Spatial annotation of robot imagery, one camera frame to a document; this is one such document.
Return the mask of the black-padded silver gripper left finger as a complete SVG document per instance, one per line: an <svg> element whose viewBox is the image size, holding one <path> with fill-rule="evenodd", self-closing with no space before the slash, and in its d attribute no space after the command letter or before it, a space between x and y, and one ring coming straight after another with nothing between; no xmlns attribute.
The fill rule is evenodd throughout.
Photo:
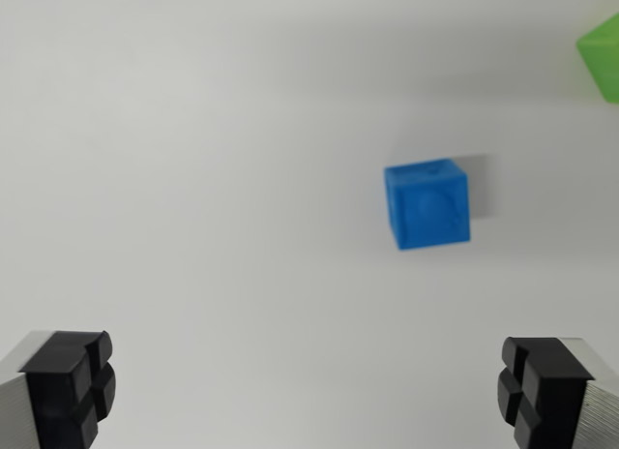
<svg viewBox="0 0 619 449"><path fill-rule="evenodd" d="M1 359L1 446L85 449L115 400L105 332L33 331Z"/></svg>

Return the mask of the black-padded silver gripper right finger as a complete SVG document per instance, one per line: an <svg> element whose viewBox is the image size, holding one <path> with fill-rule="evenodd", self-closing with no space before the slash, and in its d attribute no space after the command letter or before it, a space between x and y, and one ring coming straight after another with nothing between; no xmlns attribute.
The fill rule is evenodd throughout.
<svg viewBox="0 0 619 449"><path fill-rule="evenodd" d="M618 446L618 373L581 338L515 338L502 346L497 401L524 449Z"/></svg>

